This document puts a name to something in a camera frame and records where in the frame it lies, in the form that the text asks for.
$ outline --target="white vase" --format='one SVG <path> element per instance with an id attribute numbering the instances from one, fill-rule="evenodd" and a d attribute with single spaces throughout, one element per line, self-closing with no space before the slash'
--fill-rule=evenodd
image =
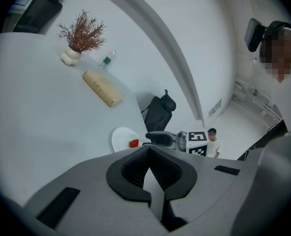
<path id="1" fill-rule="evenodd" d="M 81 57 L 82 57 L 81 53 L 75 52 L 69 46 L 67 46 L 66 49 L 64 50 L 64 52 L 61 54 L 61 60 L 66 65 L 78 64 Z"/>

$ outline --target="black slot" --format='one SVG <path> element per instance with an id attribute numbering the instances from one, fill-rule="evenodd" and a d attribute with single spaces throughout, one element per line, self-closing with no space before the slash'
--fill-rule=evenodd
<path id="1" fill-rule="evenodd" d="M 54 229 L 79 193 L 80 190 L 69 187 L 64 188 L 37 216 L 37 219 L 46 226 Z"/>
<path id="2" fill-rule="evenodd" d="M 225 167 L 225 166 L 221 166 L 221 165 L 215 167 L 214 169 L 217 171 L 221 171 L 221 172 L 228 173 L 228 174 L 235 175 L 235 176 L 237 176 L 237 174 L 240 171 L 239 169 L 234 169 L 234 168 Z"/>

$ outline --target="reddish-brown branches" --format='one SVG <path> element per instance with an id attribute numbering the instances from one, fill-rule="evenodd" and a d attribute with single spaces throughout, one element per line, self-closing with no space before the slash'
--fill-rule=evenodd
<path id="1" fill-rule="evenodd" d="M 97 24 L 96 18 L 89 17 L 88 12 L 84 10 L 77 16 L 76 23 L 69 27 L 62 24 L 58 26 L 61 28 L 58 37 L 65 37 L 69 47 L 78 53 L 98 50 L 106 40 L 102 38 L 105 28 L 103 21 Z"/>

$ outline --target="black hair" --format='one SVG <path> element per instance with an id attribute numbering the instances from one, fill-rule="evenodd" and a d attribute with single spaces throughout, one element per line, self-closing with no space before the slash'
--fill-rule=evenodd
<path id="1" fill-rule="evenodd" d="M 216 134 L 216 129 L 215 128 L 211 128 L 208 130 L 208 133 L 213 132 L 214 134 Z"/>

